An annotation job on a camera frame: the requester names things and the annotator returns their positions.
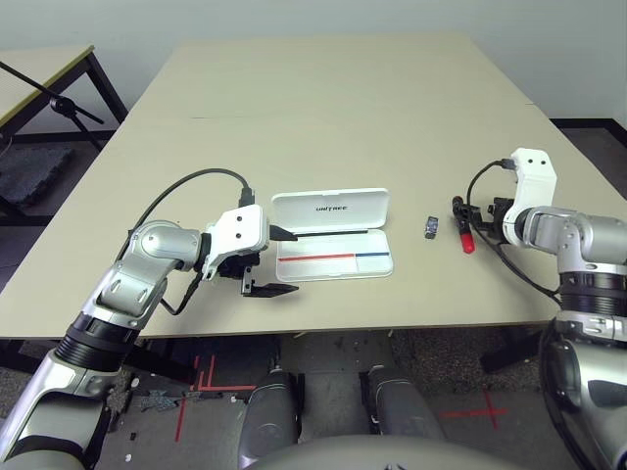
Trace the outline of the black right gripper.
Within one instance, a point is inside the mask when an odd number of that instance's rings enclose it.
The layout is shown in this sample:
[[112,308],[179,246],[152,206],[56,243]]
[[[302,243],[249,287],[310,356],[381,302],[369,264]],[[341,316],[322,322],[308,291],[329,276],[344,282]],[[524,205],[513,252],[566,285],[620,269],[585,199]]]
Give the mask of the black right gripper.
[[[495,197],[493,203],[488,206],[488,214],[492,217],[491,222],[469,221],[471,229],[488,235],[493,240],[505,240],[504,229],[505,216],[512,207],[514,199]],[[481,218],[481,210],[476,206],[461,204],[453,207],[454,216],[457,218]]]

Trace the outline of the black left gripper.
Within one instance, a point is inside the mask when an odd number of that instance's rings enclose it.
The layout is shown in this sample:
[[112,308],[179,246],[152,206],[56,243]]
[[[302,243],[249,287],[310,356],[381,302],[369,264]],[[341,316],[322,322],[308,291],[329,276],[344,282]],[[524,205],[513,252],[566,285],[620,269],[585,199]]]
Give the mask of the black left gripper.
[[[271,241],[297,241],[298,236],[279,226],[269,228],[269,239]],[[226,258],[217,268],[220,277],[229,279],[239,279],[245,285],[243,296],[248,298],[275,298],[278,296],[293,293],[299,289],[298,286],[268,283],[258,286],[253,280],[253,268],[260,264],[260,255],[253,253],[249,255],[235,255]]]

